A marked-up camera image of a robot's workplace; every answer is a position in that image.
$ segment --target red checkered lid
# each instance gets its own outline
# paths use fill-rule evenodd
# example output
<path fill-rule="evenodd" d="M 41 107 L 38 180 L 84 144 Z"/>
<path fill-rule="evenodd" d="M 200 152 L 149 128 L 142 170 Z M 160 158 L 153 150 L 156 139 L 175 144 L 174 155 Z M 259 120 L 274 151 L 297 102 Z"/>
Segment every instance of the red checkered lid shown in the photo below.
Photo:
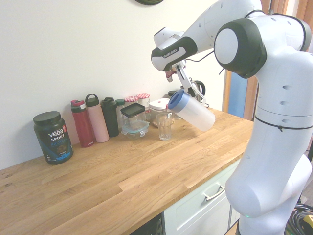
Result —
<path fill-rule="evenodd" d="M 135 101 L 138 101 L 138 96 L 129 96 L 129 97 L 126 97 L 124 100 L 125 102 L 135 102 Z"/>
<path fill-rule="evenodd" d="M 139 99 L 146 99 L 146 98 L 149 98 L 150 95 L 148 93 L 141 93 L 141 94 L 138 94 L 137 97 Z"/>

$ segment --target vega sport label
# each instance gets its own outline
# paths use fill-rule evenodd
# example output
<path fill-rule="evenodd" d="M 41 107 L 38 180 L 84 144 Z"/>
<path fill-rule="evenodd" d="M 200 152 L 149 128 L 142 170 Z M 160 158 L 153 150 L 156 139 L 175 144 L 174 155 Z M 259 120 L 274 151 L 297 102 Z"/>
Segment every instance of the vega sport label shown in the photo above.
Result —
<path fill-rule="evenodd" d="M 65 125 L 62 129 L 40 131 L 38 134 L 39 143 L 48 161 L 55 162 L 70 156 L 72 145 Z"/>
<path fill-rule="evenodd" d="M 60 140 L 62 138 L 64 138 L 64 130 L 66 131 L 66 127 L 65 125 L 63 125 L 63 129 L 60 130 L 56 130 L 54 132 L 52 132 L 51 134 L 48 134 L 51 137 L 51 142 Z"/>

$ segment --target drawer handle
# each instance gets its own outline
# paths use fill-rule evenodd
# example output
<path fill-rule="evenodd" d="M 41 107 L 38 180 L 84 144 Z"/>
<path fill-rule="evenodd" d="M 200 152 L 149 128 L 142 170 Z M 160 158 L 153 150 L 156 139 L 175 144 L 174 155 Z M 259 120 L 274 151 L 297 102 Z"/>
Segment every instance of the drawer handle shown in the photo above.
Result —
<path fill-rule="evenodd" d="M 215 193 L 215 194 L 214 194 L 213 196 L 211 196 L 211 197 L 208 196 L 208 195 L 206 195 L 205 193 L 203 193 L 204 196 L 205 196 L 205 200 L 208 202 L 208 201 L 210 201 L 210 200 L 212 200 L 212 199 L 218 197 L 219 195 L 221 195 L 221 194 L 225 191 L 225 187 L 222 186 L 222 185 L 220 185 L 219 189 L 220 189 L 220 191 L 218 191 L 217 193 Z"/>

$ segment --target protein powder tub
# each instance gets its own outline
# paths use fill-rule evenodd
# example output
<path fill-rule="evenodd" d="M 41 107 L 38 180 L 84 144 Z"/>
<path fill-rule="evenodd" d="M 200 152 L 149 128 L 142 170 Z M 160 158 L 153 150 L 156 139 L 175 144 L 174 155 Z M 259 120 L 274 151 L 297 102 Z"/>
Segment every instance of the protein powder tub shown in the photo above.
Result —
<path fill-rule="evenodd" d="M 47 163 L 61 164 L 73 156 L 67 127 L 59 112 L 39 114 L 33 118 L 33 121 L 34 130 Z"/>

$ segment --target white cabinet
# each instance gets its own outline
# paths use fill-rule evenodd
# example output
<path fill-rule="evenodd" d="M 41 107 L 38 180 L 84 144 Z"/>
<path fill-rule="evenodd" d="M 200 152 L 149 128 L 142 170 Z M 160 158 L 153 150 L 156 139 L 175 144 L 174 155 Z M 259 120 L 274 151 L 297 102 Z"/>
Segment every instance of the white cabinet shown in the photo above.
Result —
<path fill-rule="evenodd" d="M 230 204 L 224 187 L 239 161 L 164 211 L 166 235 L 224 235 Z"/>

